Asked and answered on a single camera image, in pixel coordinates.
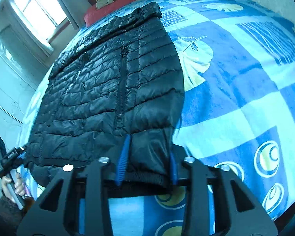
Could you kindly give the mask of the person left hand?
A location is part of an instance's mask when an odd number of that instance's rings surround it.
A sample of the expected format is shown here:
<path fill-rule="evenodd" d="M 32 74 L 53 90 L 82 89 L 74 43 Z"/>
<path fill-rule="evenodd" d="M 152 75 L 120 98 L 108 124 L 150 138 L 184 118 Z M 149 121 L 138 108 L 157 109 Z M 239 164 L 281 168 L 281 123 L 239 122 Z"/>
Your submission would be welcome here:
<path fill-rule="evenodd" d="M 25 196 L 26 195 L 26 189 L 23 184 L 23 179 L 21 178 L 21 175 L 19 173 L 16 173 L 16 182 L 13 183 L 13 180 L 11 178 L 8 178 L 6 176 L 3 176 L 1 179 L 1 189 L 3 192 L 3 195 L 7 197 L 12 202 L 15 202 L 15 198 L 10 193 L 8 186 L 14 185 L 14 193 L 19 196 Z"/>

